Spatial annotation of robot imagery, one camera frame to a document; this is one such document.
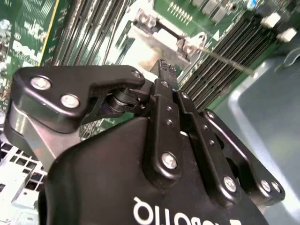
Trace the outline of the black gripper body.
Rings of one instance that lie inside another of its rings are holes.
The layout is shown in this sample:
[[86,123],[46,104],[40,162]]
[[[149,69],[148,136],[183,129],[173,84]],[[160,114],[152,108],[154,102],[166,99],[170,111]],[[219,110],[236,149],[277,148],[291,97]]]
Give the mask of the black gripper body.
[[207,195],[186,136],[180,137],[183,175],[159,189],[142,158],[147,119],[133,119],[73,146],[48,172],[38,199],[42,225],[264,225],[243,194],[232,206]]

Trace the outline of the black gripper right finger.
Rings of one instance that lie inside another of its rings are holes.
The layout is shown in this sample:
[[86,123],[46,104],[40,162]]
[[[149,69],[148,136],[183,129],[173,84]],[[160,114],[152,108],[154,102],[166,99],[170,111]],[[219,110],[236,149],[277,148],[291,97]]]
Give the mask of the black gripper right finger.
[[168,68],[168,152],[171,208],[253,208],[271,206],[285,191],[246,146],[221,140],[221,130],[176,91],[175,70]]

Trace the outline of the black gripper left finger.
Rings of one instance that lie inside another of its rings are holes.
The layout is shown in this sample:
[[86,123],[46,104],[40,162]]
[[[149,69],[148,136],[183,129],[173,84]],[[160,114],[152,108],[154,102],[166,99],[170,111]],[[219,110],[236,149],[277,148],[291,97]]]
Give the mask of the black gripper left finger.
[[147,80],[132,66],[24,67],[13,75],[5,122],[8,139],[30,149],[49,172],[66,150],[133,119],[147,119],[142,170],[156,187],[170,187],[168,66]]

